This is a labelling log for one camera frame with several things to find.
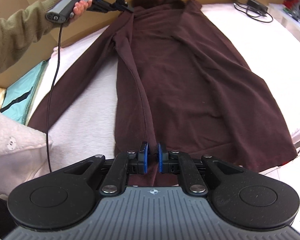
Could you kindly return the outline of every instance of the white bed surface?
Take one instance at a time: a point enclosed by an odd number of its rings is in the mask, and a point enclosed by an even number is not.
[[[261,24],[236,11],[231,4],[204,5],[202,11],[232,41],[251,70],[266,81],[285,117],[293,142],[298,142],[300,43],[276,20],[271,24]],[[61,51],[57,81],[103,31]],[[57,57],[54,56],[49,62],[31,113],[49,92],[56,66]],[[50,158],[53,170],[95,154],[113,157],[116,72],[117,57],[113,56],[51,128],[54,145]],[[47,171],[45,166],[40,174]]]

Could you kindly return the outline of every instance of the teal fabric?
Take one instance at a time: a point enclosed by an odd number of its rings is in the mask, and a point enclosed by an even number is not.
[[[26,123],[30,104],[46,65],[47,62],[42,61],[7,88],[6,96],[1,107],[1,110],[4,110],[2,114],[18,123]]]

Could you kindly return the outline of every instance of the crosshair symbol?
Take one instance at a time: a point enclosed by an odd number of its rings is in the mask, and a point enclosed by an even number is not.
[[[151,194],[155,195],[155,194],[158,194],[160,191],[154,188],[154,189],[151,189],[148,192],[150,192]]]

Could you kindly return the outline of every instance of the human hand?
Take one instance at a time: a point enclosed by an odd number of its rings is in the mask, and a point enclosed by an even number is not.
[[[91,4],[92,0],[89,0],[88,2],[85,2],[84,0],[77,2],[73,8],[74,17],[72,17],[69,20],[69,22],[73,22],[76,19],[78,19],[84,13],[85,10],[91,7]]]

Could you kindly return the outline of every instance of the garment sleeve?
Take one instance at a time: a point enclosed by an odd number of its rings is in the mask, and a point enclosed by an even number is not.
[[[32,42],[57,27],[46,20],[45,13],[59,1],[37,1],[7,20],[0,19],[0,73],[15,64]]]

